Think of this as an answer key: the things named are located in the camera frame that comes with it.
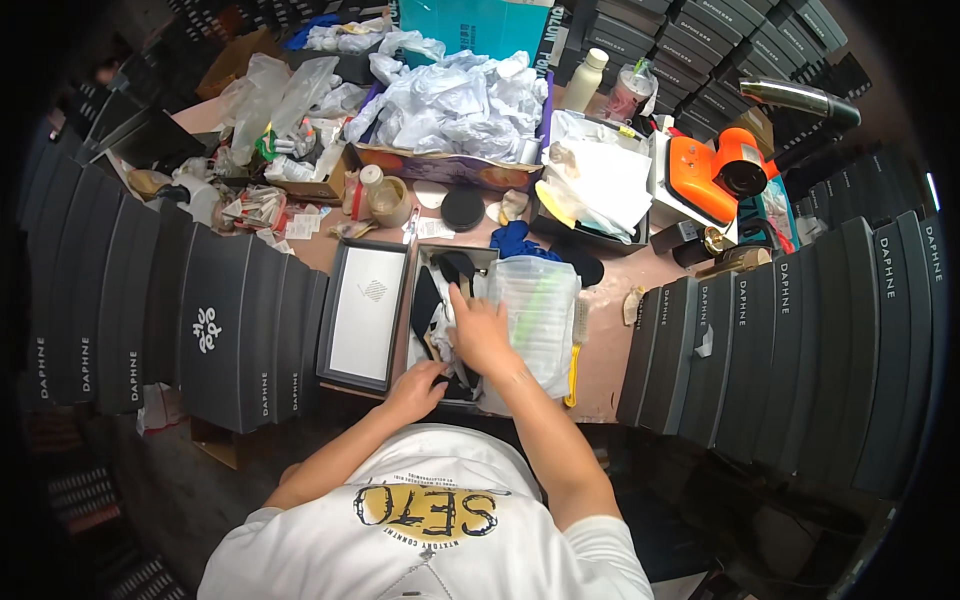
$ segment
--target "workbench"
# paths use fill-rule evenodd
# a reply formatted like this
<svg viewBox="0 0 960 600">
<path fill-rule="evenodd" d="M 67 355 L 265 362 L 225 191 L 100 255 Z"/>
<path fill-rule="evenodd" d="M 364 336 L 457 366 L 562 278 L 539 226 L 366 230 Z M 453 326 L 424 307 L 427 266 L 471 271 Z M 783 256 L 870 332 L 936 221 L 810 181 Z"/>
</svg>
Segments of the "workbench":
<svg viewBox="0 0 960 600">
<path fill-rule="evenodd" d="M 174 119 L 190 133 L 208 132 L 219 123 L 218 101 L 219 99 L 215 98 L 188 108 L 174 115 Z M 418 204 L 411 180 L 407 181 L 407 188 L 415 205 Z M 498 202 L 502 194 L 481 190 L 481 196 L 486 204 L 491 204 Z M 529 220 L 529 214 L 528 205 L 523 216 L 524 220 Z M 369 216 L 370 213 L 363 206 L 360 218 Z M 421 218 L 439 218 L 440 209 L 422 207 L 420 216 Z M 338 240 L 330 236 L 328 230 L 336 223 L 348 219 L 349 216 L 344 214 L 340 206 L 333 206 L 330 214 L 324 218 L 321 230 L 314 233 L 311 239 L 289 240 L 288 243 L 297 257 L 310 268 L 330 274 Z M 437 237 L 429 238 L 424 243 L 487 248 L 490 245 L 491 233 L 499 227 L 498 223 L 484 217 L 476 228 L 458 233 L 452 240 Z M 403 231 L 400 228 L 393 228 L 375 229 L 367 233 L 364 239 L 400 242 L 402 237 Z M 552 240 L 540 239 L 533 233 L 528 235 L 527 239 L 539 242 L 545 248 L 549 248 L 552 243 Z M 588 340 L 580 350 L 577 405 L 568 409 L 568 412 L 578 422 L 616 422 L 616 406 L 620 399 L 620 389 L 623 387 L 624 372 L 627 368 L 627 357 L 630 354 L 630 343 L 634 331 L 631 326 L 623 324 L 623 301 L 634 286 L 644 286 L 649 289 L 688 275 L 688 272 L 677 265 L 670 254 L 657 256 L 650 246 L 629 256 L 620 256 L 599 249 L 589 249 L 589 251 L 602 260 L 605 273 L 600 283 L 581 292 L 581 296 L 588 300 L 590 306 Z M 401 332 L 406 332 L 409 327 L 412 281 L 413 273 L 408 273 L 400 309 L 399 331 Z M 404 334 L 396 336 L 394 381 L 406 370 L 408 338 L 409 336 Z M 322 385 L 350 394 L 376 397 L 349 388 L 326 383 Z"/>
</svg>

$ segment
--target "printed graphic on shirt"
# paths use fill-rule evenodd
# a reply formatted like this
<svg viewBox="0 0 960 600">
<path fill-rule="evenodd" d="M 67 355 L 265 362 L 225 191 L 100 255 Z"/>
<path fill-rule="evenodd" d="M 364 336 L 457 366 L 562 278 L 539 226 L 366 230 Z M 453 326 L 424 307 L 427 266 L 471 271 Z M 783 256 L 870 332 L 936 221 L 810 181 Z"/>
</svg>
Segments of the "printed graphic on shirt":
<svg viewBox="0 0 960 600">
<path fill-rule="evenodd" d="M 442 549 L 496 529 L 496 503 L 506 491 L 419 484 L 370 484 L 357 491 L 353 510 L 364 525 L 402 543 Z"/>
</svg>

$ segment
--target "blue cloth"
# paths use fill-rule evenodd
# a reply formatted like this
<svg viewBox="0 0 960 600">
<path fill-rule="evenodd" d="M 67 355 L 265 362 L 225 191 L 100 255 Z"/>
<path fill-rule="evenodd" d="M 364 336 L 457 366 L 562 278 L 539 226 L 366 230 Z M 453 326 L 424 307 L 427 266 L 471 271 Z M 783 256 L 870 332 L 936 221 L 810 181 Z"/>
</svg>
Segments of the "blue cloth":
<svg viewBox="0 0 960 600">
<path fill-rule="evenodd" d="M 544 250 L 537 242 L 524 240 L 527 233 L 530 232 L 530 226 L 526 221 L 511 221 L 506 225 L 494 231 L 490 236 L 490 247 L 500 249 L 500 258 L 509 256 L 539 256 L 555 262 L 564 262 L 555 252 Z"/>
<path fill-rule="evenodd" d="M 297 34 L 288 39 L 283 44 L 284 50 L 302 50 L 306 45 L 306 39 L 310 35 L 310 29 L 313 27 L 329 27 L 340 22 L 340 17 L 336 14 L 321 14 L 310 19 L 310 22 L 303 26 Z"/>
</svg>

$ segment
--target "lid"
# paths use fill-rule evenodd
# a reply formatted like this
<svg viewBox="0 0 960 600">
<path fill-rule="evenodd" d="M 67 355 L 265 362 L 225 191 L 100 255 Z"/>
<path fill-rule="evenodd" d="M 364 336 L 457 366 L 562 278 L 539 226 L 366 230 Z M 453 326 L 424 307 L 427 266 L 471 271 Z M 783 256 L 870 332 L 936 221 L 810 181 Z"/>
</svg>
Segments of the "lid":
<svg viewBox="0 0 960 600">
<path fill-rule="evenodd" d="M 383 169 L 375 164 L 369 164 L 360 169 L 360 182 L 364 185 L 376 187 L 383 181 Z"/>
<path fill-rule="evenodd" d="M 610 60 L 610 57 L 599 48 L 590 48 L 590 51 L 587 52 L 587 64 L 594 69 L 602 69 L 607 66 L 608 60 Z"/>
<path fill-rule="evenodd" d="M 483 221 L 483 198 L 472 187 L 457 187 L 450 190 L 440 205 L 440 216 L 454 231 L 467 231 Z"/>
</svg>

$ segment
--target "white t-shirt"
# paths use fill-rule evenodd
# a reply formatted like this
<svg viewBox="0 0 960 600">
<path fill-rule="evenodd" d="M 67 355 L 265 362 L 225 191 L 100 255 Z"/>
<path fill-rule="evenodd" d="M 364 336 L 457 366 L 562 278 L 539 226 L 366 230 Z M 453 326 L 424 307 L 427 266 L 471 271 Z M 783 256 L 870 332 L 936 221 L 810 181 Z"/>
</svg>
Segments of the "white t-shirt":
<svg viewBox="0 0 960 600">
<path fill-rule="evenodd" d="M 622 520 L 589 516 L 561 533 L 516 450 L 435 424 L 403 428 L 322 498 L 254 511 L 220 542 L 197 594 L 411 595 L 653 598 Z"/>
</svg>

